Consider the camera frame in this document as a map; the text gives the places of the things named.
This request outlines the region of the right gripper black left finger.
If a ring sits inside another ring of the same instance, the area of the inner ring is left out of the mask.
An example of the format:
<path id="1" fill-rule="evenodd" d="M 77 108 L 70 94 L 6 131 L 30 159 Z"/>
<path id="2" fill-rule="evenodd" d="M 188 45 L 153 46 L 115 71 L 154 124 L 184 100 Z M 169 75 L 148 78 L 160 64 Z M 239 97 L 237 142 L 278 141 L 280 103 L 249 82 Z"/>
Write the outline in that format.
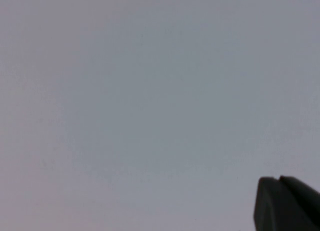
<path id="1" fill-rule="evenodd" d="M 297 202 L 279 180 L 262 177 L 258 182 L 254 208 L 257 231 L 297 231 L 300 213 Z"/>

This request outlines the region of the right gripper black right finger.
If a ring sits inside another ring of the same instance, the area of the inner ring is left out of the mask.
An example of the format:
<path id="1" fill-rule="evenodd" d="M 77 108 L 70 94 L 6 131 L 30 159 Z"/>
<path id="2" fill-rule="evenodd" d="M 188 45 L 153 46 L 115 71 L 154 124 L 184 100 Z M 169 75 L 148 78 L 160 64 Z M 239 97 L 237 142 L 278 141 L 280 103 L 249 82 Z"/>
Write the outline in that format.
<path id="1" fill-rule="evenodd" d="M 289 189 L 300 208 L 320 230 L 320 193 L 293 176 L 281 176 L 280 181 Z"/>

